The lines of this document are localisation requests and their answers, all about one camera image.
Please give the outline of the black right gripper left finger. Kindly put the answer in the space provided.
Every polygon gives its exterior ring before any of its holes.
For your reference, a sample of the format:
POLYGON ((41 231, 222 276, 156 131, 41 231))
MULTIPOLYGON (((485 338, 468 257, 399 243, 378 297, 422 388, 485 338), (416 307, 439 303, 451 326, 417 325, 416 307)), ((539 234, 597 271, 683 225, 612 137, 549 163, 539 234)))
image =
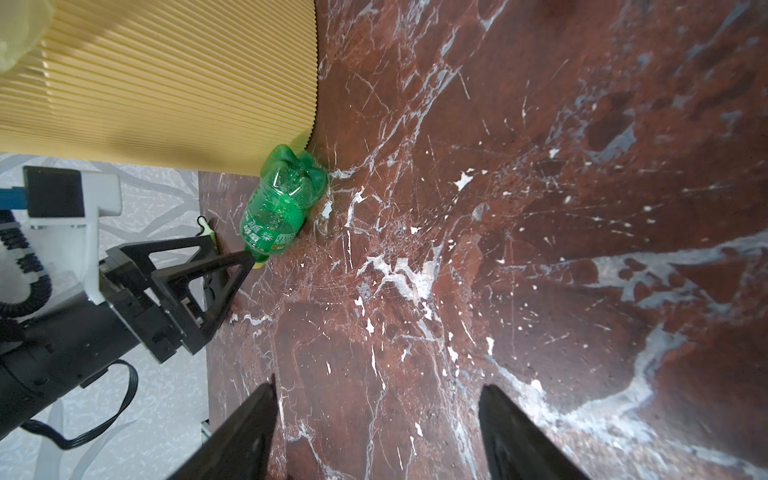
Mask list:
POLYGON ((275 383, 260 384, 169 479, 266 479, 279 414, 275 383))

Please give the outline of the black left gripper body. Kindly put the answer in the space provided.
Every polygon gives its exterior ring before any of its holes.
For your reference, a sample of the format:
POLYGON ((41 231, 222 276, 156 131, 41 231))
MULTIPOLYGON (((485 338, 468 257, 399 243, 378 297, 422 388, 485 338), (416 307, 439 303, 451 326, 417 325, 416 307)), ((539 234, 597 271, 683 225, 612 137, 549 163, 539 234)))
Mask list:
POLYGON ((77 294, 15 329, 1 350, 1 434, 22 428, 53 441, 63 435, 35 415, 77 387, 85 388, 123 355, 143 345, 160 363, 171 358, 182 334, 166 311, 157 275, 110 273, 108 293, 95 304, 77 294))

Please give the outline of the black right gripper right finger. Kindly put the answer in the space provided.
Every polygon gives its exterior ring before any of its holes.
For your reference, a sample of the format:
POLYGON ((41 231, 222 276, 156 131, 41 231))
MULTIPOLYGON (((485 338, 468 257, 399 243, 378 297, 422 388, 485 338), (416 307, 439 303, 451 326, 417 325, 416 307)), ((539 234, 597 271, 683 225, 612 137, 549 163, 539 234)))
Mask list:
POLYGON ((493 480, 588 478, 498 386, 482 388, 478 416, 493 480))

